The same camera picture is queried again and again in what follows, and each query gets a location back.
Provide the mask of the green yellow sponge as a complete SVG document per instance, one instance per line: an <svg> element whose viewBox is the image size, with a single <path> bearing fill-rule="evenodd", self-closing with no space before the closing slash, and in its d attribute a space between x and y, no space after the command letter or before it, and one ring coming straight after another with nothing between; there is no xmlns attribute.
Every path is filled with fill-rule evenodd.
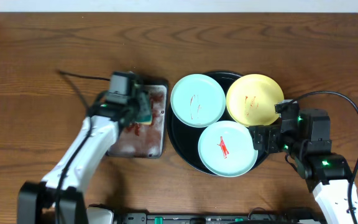
<svg viewBox="0 0 358 224"><path fill-rule="evenodd" d="M140 114L136 117L135 122L139 124L152 124L153 116L152 114Z"/></svg>

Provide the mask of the yellow plate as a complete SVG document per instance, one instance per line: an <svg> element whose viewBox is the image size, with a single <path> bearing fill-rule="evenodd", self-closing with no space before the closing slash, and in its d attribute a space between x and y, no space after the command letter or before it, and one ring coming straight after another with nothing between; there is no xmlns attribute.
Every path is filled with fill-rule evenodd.
<svg viewBox="0 0 358 224"><path fill-rule="evenodd" d="M249 74L229 87L226 108L231 118L244 126L266 126L278 119L275 105L283 100L283 91L275 80L261 74Z"/></svg>

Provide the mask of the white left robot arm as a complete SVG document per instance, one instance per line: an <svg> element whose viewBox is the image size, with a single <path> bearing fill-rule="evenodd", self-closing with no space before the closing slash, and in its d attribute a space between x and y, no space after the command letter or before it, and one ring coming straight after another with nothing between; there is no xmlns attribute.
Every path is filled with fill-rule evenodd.
<svg viewBox="0 0 358 224"><path fill-rule="evenodd" d="M142 85L102 91L86 110L80 132L59 163L40 183L25 182L21 187L17 222L42 223L46 220L42 210L53 207L55 223L112 223L113 212L87 208L84 194L105 153L140 115L152 116Z"/></svg>

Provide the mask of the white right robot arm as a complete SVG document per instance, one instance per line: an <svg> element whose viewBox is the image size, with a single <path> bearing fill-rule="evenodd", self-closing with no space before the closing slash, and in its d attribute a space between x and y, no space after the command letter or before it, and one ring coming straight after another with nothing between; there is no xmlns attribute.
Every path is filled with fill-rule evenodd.
<svg viewBox="0 0 358 224"><path fill-rule="evenodd" d="M320 109L285 111L280 124L251 126L256 151L284 152L306 181L327 223L358 223L358 196L346 159L333 153L328 113Z"/></svg>

